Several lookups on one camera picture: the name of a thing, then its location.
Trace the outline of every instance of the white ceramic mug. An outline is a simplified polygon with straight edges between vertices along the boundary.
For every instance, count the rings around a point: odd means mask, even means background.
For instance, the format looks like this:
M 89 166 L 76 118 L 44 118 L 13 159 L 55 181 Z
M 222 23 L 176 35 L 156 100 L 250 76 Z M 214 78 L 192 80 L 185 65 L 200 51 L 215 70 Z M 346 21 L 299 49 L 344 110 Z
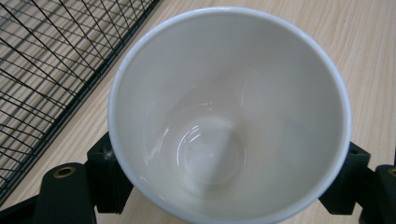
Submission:
M 210 7 L 128 52 L 108 127 L 123 171 L 163 210 L 192 223 L 273 223 L 330 186 L 351 115 L 311 37 L 261 11 Z

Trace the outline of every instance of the cup rim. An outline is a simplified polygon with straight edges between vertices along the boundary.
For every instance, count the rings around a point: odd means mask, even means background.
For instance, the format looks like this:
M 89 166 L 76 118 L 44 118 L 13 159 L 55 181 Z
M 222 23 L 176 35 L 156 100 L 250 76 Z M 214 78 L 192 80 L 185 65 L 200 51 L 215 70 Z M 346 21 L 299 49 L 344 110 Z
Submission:
M 341 102 L 341 110 L 343 114 L 343 132 L 341 133 L 341 140 L 338 145 L 337 153 L 335 154 L 335 159 L 332 162 L 331 167 L 328 169 L 326 173 L 326 178 L 322 178 L 304 197 L 300 198 L 298 201 L 294 202 L 289 207 L 286 207 L 276 213 L 273 213 L 270 216 L 259 217 L 249 220 L 215 220 L 209 217 L 204 217 L 201 215 L 197 215 L 194 213 L 185 213 L 178 210 L 176 207 L 168 204 L 164 199 L 159 197 L 157 194 L 153 193 L 151 190 L 145 187 L 145 184 L 142 180 L 134 174 L 132 171 L 129 161 L 126 159 L 126 154 L 119 144 L 119 135 L 116 127 L 116 118 L 115 118 L 115 105 L 117 102 L 117 93 L 119 89 L 119 85 L 122 82 L 123 74 L 130 63 L 130 61 L 134 58 L 139 51 L 147 45 L 147 43 L 155 38 L 158 34 L 174 26 L 175 24 L 184 21 L 186 19 L 191 19 L 194 17 L 199 17 L 203 14 L 213 14 L 213 13 L 233 13 L 240 15 L 248 15 L 258 20 L 267 20 L 281 26 L 290 32 L 292 32 L 296 37 L 300 37 L 305 44 L 310 47 L 323 61 L 326 67 L 329 69 L 332 80 L 336 89 L 338 90 L 338 97 Z M 344 164 L 344 160 L 347 156 L 347 150 L 350 141 L 351 135 L 351 109 L 348 100 L 347 88 L 343 82 L 341 75 L 339 74 L 336 66 L 332 62 L 331 58 L 327 55 L 324 49 L 309 35 L 303 32 L 301 29 L 297 28 L 295 25 L 291 24 L 288 21 L 280 19 L 279 17 L 273 16 L 263 11 L 259 11 L 256 9 L 245 8 L 245 7 L 204 7 L 191 11 L 184 12 L 179 14 L 167 21 L 162 22 L 157 25 L 150 31 L 148 31 L 140 40 L 136 42 L 136 44 L 127 52 L 125 58 L 122 60 L 119 69 L 116 72 L 114 77 L 109 98 L 108 98 L 108 106 L 107 106 L 108 116 L 107 116 L 107 125 L 109 129 L 110 141 L 113 146 L 114 152 L 116 154 L 117 160 L 122 168 L 123 172 L 127 175 L 127 177 L 131 180 L 135 187 L 137 187 L 149 200 L 153 203 L 157 204 L 164 211 L 179 217 L 181 219 L 187 220 L 191 223 L 274 223 L 284 220 L 288 217 L 291 217 L 302 210 L 304 210 L 309 204 L 311 204 L 314 200 L 316 200 L 321 194 L 325 192 L 325 190 L 331 185 L 334 179 L 337 177 L 339 171 Z

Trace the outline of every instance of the metal grid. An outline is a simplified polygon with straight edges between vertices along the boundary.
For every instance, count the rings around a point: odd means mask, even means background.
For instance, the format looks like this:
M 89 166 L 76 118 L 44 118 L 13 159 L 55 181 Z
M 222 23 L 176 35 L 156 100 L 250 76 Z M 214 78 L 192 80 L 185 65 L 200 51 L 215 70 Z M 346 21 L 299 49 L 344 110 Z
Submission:
M 0 204 L 157 3 L 0 2 Z

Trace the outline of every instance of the wood grain tabletop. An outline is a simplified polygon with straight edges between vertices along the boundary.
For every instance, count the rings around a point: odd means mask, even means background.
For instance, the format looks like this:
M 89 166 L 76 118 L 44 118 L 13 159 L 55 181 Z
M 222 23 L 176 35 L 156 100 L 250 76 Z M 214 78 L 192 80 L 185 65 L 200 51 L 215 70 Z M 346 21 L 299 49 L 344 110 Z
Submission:
M 212 6 L 255 8 L 289 21 L 311 35 L 330 55 L 346 83 L 353 117 L 351 141 L 372 154 L 370 168 L 393 164 L 396 146 L 396 1 L 166 0 L 158 5 L 128 48 L 162 21 L 191 9 Z M 87 151 L 107 132 L 107 97 L 121 59 L 122 56 L 1 209 L 36 195 L 43 174 L 52 167 L 87 160 Z M 332 216 L 316 201 L 282 223 L 358 223 L 360 212 L 357 205 L 352 216 Z M 121 215 L 97 214 L 97 221 L 185 223 L 166 214 L 137 189 L 133 190 Z

